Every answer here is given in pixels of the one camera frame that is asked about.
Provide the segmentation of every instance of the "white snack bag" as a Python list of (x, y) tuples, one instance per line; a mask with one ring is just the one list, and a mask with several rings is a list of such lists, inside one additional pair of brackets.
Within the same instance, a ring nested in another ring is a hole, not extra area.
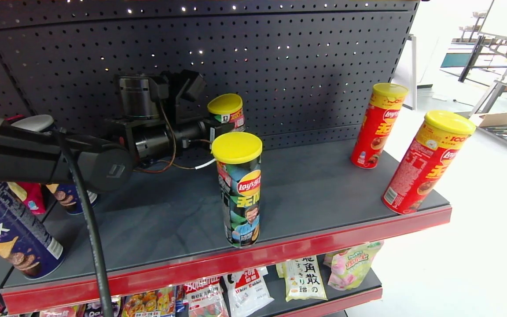
[(286, 301), (291, 299), (328, 300), (315, 255), (287, 261), (284, 266), (286, 268), (284, 272)]
[(265, 275), (269, 274), (269, 271), (267, 271), (267, 267), (266, 266), (260, 266), (260, 267), (257, 268), (257, 270), (259, 271), (259, 273), (262, 276), (265, 276)]
[(273, 301), (257, 269), (224, 275), (223, 279), (228, 288), (231, 317), (247, 317)]

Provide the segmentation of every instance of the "snack bag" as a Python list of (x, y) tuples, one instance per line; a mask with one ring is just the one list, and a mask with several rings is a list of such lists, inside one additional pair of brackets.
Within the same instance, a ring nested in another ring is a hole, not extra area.
[(349, 250), (349, 249), (342, 249), (342, 250), (326, 253), (324, 255), (324, 263), (322, 263), (322, 264), (326, 265), (327, 267), (332, 267), (332, 257), (334, 257), (334, 255), (336, 255), (338, 253), (342, 253), (346, 250)]
[(185, 311), (185, 305), (187, 305), (185, 287), (183, 287), (183, 285), (179, 285), (175, 294), (175, 312), (181, 313), (182, 311)]
[(263, 275), (247, 269), (224, 276), (232, 317), (247, 317), (273, 301)]
[(122, 317), (145, 317), (147, 313), (155, 317), (175, 316), (175, 288), (164, 287), (126, 297)]
[(285, 267), (286, 301), (291, 299), (328, 300), (315, 255), (287, 261)]
[(209, 277), (185, 283), (189, 317), (229, 317), (219, 281), (220, 277)]
[(277, 276), (279, 276), (280, 279), (285, 277), (285, 262), (277, 263), (275, 264), (275, 268), (277, 269)]
[(7, 182), (9, 189), (17, 195), (24, 205), (35, 215), (46, 213), (40, 184), (25, 182)]
[(257, 271), (259, 272), (259, 274), (261, 274), (262, 276), (265, 276), (265, 275), (268, 275), (269, 274), (269, 271), (267, 271), (267, 267), (266, 266), (260, 266), (258, 267)]
[[(122, 298), (113, 296), (111, 297), (111, 302), (113, 303), (113, 317), (119, 317), (121, 315)], [(103, 311), (101, 310), (100, 301), (94, 301), (85, 305), (83, 317), (96, 317), (102, 315)]]
[(366, 243), (334, 255), (328, 285), (338, 291), (361, 285), (383, 243), (384, 241)]
[(41, 310), (40, 317), (76, 317), (79, 305)]

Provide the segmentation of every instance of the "barcode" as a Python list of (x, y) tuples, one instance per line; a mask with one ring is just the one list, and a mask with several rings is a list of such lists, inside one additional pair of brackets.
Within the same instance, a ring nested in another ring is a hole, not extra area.
[(60, 258), (60, 255), (62, 255), (62, 251), (64, 251), (64, 247), (58, 242), (58, 240), (52, 238), (52, 241), (46, 248), (50, 254), (55, 257), (56, 259)]
[(398, 196), (398, 193), (396, 193), (396, 191), (394, 191), (394, 189), (389, 187), (386, 190), (384, 199), (386, 200), (387, 203), (390, 203), (392, 205), (393, 201), (396, 199), (397, 196)]

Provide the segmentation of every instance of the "red snack bag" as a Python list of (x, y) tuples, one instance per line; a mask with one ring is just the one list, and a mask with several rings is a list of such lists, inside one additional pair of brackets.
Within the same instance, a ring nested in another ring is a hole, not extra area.
[(408, 89), (383, 82), (373, 86), (373, 94), (363, 118), (351, 161), (354, 165), (372, 169), (378, 164), (382, 147), (398, 117)]
[(185, 283), (189, 317), (229, 317), (220, 289), (220, 277)]
[(9, 188), (17, 195), (24, 205), (35, 215), (46, 213), (40, 184), (25, 182), (8, 182)]

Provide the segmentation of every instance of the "black cable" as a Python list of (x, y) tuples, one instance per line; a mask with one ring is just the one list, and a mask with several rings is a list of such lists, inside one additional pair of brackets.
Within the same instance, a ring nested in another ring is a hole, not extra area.
[(105, 268), (105, 258), (103, 257), (103, 248), (101, 247), (101, 237), (99, 236), (99, 229), (97, 228), (97, 221), (95, 221), (95, 214), (93, 214), (93, 207), (89, 202), (85, 183), (76, 159), (68, 146), (68, 142), (64, 135), (58, 131), (53, 132), (58, 145), (62, 150), (62, 155), (68, 163), (70, 172), (76, 189), (78, 191), (79, 200), (83, 209), (83, 215), (87, 222), (87, 231), (89, 231), (89, 243), (91, 245), (91, 253), (93, 255), (93, 264), (95, 265), (95, 275), (97, 276), (97, 287), (99, 289), (99, 299), (101, 300), (101, 309), (103, 310), (104, 317), (113, 317), (113, 305), (111, 304), (111, 293), (109, 290), (109, 280), (107, 279), (107, 270)]

